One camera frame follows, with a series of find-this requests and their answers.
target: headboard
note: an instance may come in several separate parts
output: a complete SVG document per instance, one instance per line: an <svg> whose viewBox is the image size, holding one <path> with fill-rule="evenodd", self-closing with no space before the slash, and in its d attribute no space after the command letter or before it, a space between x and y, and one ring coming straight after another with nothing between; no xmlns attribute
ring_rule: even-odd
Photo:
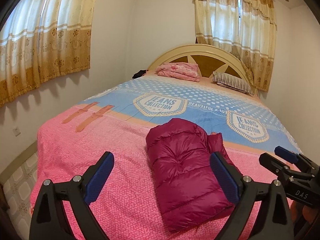
<svg viewBox="0 0 320 240"><path fill-rule="evenodd" d="M215 71L244 79L251 85L240 60L223 49L211 45L191 44L177 47L157 58L149 66L148 70L155 70L164 62L197 63L203 77L210 77L212 72ZM257 89L253 86L251 87L255 95L258 95Z"/></svg>

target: white wall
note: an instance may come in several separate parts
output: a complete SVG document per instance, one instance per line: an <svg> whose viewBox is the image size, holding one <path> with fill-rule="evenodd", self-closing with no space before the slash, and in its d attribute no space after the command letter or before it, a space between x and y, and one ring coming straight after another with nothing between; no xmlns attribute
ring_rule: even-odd
<svg viewBox="0 0 320 240"><path fill-rule="evenodd" d="M91 69L56 78L0 108L0 173L36 141L38 128L75 103L124 81L125 54L135 0L96 0ZM21 134L15 137L12 129Z"/></svg>
<svg viewBox="0 0 320 240"><path fill-rule="evenodd" d="M192 0L137 0L132 18L126 79L161 54L196 41Z"/></svg>
<svg viewBox="0 0 320 240"><path fill-rule="evenodd" d="M291 65L281 121L305 155L320 164L320 25L307 5L291 13Z"/></svg>
<svg viewBox="0 0 320 240"><path fill-rule="evenodd" d="M261 101L281 120L282 102L289 82L291 67L292 21L291 10L278 0L274 1L277 18L276 54L269 92L260 92Z"/></svg>

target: curtain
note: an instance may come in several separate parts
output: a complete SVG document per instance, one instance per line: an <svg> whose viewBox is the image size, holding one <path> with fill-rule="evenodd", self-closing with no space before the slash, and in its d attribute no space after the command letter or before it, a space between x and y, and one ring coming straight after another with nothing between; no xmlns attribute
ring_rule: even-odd
<svg viewBox="0 0 320 240"><path fill-rule="evenodd" d="M276 49L273 0L241 0L239 54L249 80L268 92Z"/></svg>
<svg viewBox="0 0 320 240"><path fill-rule="evenodd" d="M0 107L90 68L95 0L21 0L0 32Z"/></svg>
<svg viewBox="0 0 320 240"><path fill-rule="evenodd" d="M196 8L196 38L238 56L238 0L194 0Z"/></svg>

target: puffer jacket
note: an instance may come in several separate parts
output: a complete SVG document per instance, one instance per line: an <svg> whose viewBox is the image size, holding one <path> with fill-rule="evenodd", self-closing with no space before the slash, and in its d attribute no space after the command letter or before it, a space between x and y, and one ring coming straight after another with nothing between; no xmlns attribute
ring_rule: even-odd
<svg viewBox="0 0 320 240"><path fill-rule="evenodd" d="M152 128L146 142L160 212L171 233L231 214L234 206L209 163L218 151L234 165L221 133L207 135L200 126L173 118Z"/></svg>

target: window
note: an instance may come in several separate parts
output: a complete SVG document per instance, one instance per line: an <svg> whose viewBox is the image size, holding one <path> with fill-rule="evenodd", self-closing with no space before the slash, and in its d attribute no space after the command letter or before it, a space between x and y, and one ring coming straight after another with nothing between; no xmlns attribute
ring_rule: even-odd
<svg viewBox="0 0 320 240"><path fill-rule="evenodd" d="M239 26L241 26L241 0L238 0L238 7L239 7Z"/></svg>

